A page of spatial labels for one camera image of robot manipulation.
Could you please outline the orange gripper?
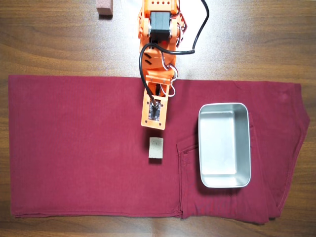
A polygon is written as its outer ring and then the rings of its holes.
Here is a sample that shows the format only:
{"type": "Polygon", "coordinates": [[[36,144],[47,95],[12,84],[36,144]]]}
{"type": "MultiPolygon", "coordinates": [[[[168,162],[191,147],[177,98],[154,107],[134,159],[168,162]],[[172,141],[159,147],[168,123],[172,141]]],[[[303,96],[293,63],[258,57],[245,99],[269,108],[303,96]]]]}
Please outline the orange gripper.
{"type": "Polygon", "coordinates": [[[172,69],[168,71],[147,70],[145,73],[145,80],[152,94],[160,97],[175,96],[174,82],[176,79],[177,71],[172,69]]]}

